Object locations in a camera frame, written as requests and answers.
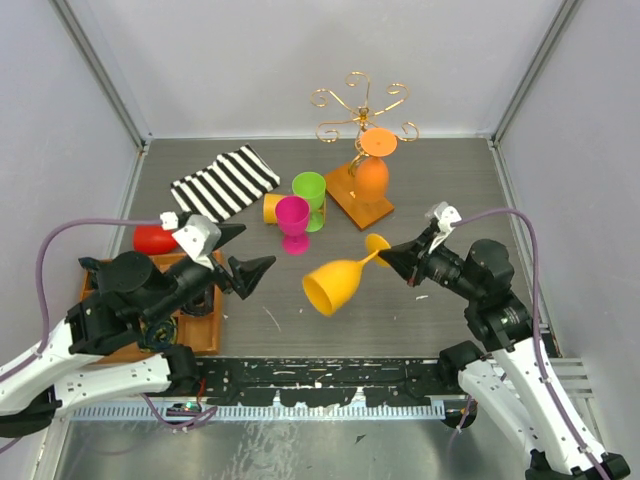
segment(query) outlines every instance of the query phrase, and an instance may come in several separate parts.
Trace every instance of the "striped cloth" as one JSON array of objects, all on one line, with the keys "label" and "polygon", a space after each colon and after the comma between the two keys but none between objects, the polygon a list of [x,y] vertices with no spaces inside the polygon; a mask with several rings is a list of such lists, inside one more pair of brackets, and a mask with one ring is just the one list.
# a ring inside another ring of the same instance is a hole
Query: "striped cloth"
[{"label": "striped cloth", "polygon": [[280,185],[280,177],[249,145],[221,153],[208,167],[171,184],[171,193],[185,212],[219,223],[247,208]]}]

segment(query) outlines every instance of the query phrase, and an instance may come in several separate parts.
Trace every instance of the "white wall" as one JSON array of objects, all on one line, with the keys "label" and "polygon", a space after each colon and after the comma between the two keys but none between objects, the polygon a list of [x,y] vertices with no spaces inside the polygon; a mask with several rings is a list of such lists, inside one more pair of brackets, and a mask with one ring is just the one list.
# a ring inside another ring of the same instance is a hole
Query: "white wall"
[{"label": "white wall", "polygon": [[[0,2],[0,45],[2,364],[40,337],[40,241],[70,219],[114,217],[136,152],[49,2]],[[78,299],[76,258],[104,255],[112,234],[85,227],[52,245],[45,286],[55,322]],[[0,456],[0,478],[26,478],[37,446],[30,437]]]},{"label": "white wall", "polygon": [[84,0],[92,38],[110,45],[155,137],[313,135],[347,119],[309,102],[347,94],[352,70],[373,77],[373,106],[392,82],[412,98],[383,126],[425,134],[495,130],[558,0]]},{"label": "white wall", "polygon": [[540,236],[552,323],[640,471],[640,5],[582,4],[503,149]]}]

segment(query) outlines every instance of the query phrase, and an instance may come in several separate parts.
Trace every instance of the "magenta cup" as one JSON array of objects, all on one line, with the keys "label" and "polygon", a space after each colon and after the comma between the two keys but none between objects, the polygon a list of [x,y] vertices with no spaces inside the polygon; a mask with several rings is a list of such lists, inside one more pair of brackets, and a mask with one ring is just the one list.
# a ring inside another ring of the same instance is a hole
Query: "magenta cup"
[{"label": "magenta cup", "polygon": [[309,249],[309,235],[305,230],[311,218],[309,203],[302,197],[284,197],[276,205],[278,227],[284,233],[282,248],[290,255],[301,255]]}]

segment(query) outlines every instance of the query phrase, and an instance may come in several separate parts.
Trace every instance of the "scratched surface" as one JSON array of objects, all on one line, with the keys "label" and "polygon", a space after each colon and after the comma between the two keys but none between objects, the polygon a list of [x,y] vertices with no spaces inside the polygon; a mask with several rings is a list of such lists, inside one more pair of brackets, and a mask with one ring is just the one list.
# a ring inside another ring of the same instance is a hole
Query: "scratched surface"
[{"label": "scratched surface", "polygon": [[153,422],[76,422],[54,478],[524,478],[518,452],[484,412],[448,450],[451,432],[438,421],[410,420],[220,423],[186,435],[171,434]]},{"label": "scratched surface", "polygon": [[[220,152],[237,149],[241,140],[157,140],[142,169],[131,218],[154,218],[176,210],[169,184],[193,173]],[[318,140],[252,140],[250,144],[282,178],[277,193],[290,193],[296,174],[326,173],[353,157],[349,140],[327,145]],[[332,318],[317,313],[302,291],[302,277],[340,258],[365,256],[368,233],[392,244],[415,238],[425,227],[424,213],[442,200],[463,216],[504,206],[487,144],[481,139],[425,139],[399,145],[387,159],[391,184],[387,197],[396,211],[365,232],[359,232],[328,200],[327,224],[311,235],[303,256],[283,252],[282,234],[262,222],[262,202],[229,220],[245,223],[247,231],[224,248],[226,255],[247,259],[276,255],[254,294],[245,301],[227,298],[222,353],[227,355],[301,356],[437,356],[471,338],[463,318],[465,302],[426,281],[411,289],[391,269],[370,264],[355,297]],[[466,256],[474,240],[493,238],[510,249],[516,266],[514,290],[527,297],[515,242],[506,218],[493,217],[456,230],[449,248]],[[123,249],[131,247],[127,232]]]}]

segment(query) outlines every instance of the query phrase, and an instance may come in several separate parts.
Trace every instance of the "yellow goblet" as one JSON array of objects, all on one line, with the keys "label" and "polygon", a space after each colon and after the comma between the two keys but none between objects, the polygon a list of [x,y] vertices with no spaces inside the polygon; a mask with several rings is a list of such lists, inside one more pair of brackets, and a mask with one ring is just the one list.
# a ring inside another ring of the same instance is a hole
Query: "yellow goblet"
[{"label": "yellow goblet", "polygon": [[302,279],[304,293],[311,304],[323,315],[336,313],[358,290],[362,270],[371,260],[378,265],[389,266],[378,257],[380,250],[391,248],[383,237],[372,233],[365,241],[369,255],[362,260],[335,260],[305,275]]}]

